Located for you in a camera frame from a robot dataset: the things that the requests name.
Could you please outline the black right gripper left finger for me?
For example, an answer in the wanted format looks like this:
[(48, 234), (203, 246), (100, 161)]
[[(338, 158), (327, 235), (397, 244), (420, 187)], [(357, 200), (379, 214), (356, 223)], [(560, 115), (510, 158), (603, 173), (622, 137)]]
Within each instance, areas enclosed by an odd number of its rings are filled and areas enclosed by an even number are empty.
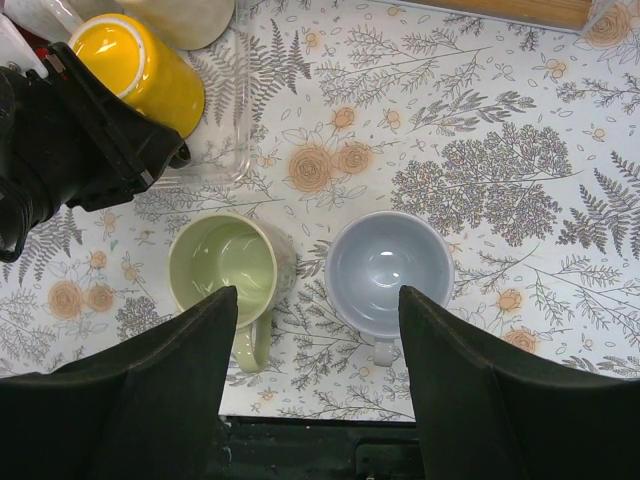
[(2, 478), (202, 478), (236, 320), (223, 287), (52, 373), (2, 379)]

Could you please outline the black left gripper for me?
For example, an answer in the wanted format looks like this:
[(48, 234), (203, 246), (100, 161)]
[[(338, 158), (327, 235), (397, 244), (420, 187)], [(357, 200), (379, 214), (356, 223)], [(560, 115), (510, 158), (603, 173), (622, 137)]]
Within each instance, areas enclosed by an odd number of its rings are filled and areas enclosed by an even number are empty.
[[(184, 167), (181, 135), (119, 99), (67, 44), (52, 43), (36, 55), (47, 81), (1, 69), (3, 263), (15, 262), (31, 229), (62, 204), (95, 211), (128, 203), (167, 168)], [(80, 152), (63, 162), (72, 131)], [(62, 179), (64, 173), (78, 177)]]

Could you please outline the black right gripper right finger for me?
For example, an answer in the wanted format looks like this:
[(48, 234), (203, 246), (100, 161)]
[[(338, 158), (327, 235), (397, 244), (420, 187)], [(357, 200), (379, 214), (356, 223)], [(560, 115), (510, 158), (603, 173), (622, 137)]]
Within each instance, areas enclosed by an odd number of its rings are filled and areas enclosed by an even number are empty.
[(639, 384), (528, 353), (415, 288), (399, 324), (429, 479), (635, 479)]

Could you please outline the yellow mug black handle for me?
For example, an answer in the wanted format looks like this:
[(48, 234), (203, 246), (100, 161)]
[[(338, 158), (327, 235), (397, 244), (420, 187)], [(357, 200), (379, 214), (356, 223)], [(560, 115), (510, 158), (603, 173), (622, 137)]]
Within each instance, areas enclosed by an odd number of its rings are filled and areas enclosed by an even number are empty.
[(168, 165), (186, 167), (186, 138), (204, 113), (198, 73), (158, 35), (124, 14), (101, 14), (84, 22), (67, 45), (116, 99), (105, 108), (133, 146), (167, 141)]

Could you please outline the light green mug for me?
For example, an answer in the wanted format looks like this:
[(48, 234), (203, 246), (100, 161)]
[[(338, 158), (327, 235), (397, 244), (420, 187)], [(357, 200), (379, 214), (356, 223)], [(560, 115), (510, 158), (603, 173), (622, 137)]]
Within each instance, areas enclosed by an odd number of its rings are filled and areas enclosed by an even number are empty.
[(269, 361), (275, 306), (293, 289), (297, 257), (289, 238), (262, 220), (223, 212), (185, 226), (172, 244), (170, 291), (183, 311), (215, 291), (237, 292), (231, 354), (246, 373)]

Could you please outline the pale blue footed mug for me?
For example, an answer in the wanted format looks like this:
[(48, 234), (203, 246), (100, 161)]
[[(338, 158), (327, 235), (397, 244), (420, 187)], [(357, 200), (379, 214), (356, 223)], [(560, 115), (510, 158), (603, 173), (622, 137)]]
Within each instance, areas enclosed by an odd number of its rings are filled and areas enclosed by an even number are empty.
[(325, 262), (331, 305), (348, 326), (373, 338), (373, 363), (380, 367), (394, 362), (400, 289), (414, 287), (445, 307), (454, 278), (441, 235), (423, 219), (398, 211), (353, 220), (338, 233)]

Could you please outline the white speckled mug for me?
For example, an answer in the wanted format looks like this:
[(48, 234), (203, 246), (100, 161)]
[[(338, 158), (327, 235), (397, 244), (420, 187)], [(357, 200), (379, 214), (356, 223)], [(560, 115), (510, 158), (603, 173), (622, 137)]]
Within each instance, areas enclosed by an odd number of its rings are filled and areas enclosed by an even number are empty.
[(1, 66), (25, 76), (34, 71), (45, 79), (48, 71), (17, 26), (49, 42), (67, 41), (84, 23), (67, 1), (2, 1)]

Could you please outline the cream beige mug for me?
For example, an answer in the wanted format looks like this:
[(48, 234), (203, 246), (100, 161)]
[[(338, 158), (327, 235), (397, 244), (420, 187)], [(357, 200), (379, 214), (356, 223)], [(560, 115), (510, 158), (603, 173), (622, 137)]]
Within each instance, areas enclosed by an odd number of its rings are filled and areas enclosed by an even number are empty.
[(217, 40), (236, 6), (234, 0), (122, 0), (119, 4), (180, 50), (202, 49)]

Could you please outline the clear plastic tray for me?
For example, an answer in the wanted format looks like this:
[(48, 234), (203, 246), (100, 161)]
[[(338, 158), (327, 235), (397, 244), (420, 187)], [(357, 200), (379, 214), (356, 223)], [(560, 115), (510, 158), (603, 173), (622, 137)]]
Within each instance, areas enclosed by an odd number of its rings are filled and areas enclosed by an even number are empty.
[(230, 184), (250, 169), (250, 37), (249, 3), (237, 1), (229, 25), (215, 42), (180, 53), (203, 82), (204, 112), (186, 139), (190, 163), (167, 168), (157, 188)]

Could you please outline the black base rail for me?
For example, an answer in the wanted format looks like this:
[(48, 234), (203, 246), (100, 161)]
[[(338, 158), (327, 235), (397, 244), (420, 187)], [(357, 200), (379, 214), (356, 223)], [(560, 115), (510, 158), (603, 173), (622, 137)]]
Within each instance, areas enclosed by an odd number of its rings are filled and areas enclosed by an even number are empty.
[(206, 479), (424, 479), (416, 426), (222, 417)]

